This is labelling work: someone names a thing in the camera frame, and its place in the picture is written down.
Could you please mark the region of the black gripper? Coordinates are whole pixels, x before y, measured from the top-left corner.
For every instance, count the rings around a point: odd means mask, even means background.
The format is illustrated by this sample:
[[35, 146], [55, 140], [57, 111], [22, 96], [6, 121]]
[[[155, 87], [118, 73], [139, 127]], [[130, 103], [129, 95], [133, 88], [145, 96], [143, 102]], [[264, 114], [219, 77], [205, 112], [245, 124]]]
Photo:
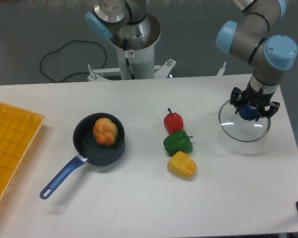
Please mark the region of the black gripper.
[[270, 119], [279, 110], [280, 103], [270, 102], [270, 99], [271, 94], [264, 94], [263, 89], [255, 91], [250, 83], [248, 83], [246, 89], [243, 91], [237, 87], [233, 88], [229, 103], [234, 106], [235, 114], [237, 114], [243, 106], [256, 108], [257, 117], [255, 121], [259, 121], [260, 118]]

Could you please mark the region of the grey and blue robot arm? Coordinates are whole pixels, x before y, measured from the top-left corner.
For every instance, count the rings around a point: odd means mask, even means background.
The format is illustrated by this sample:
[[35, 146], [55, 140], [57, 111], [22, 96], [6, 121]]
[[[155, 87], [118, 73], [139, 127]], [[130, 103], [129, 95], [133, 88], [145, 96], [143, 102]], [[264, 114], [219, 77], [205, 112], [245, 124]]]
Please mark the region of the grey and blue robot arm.
[[[229, 103], [244, 120], [271, 118], [279, 103], [271, 101], [285, 72], [297, 56], [296, 43], [287, 36], [266, 38], [283, 17], [284, 0], [237, 0], [244, 13], [240, 22], [228, 21], [218, 32], [216, 46], [254, 67], [245, 90], [234, 88]], [[116, 48], [122, 79], [151, 79], [154, 47], [161, 29], [158, 20], [147, 12], [144, 0], [98, 0], [85, 15], [90, 30]]]

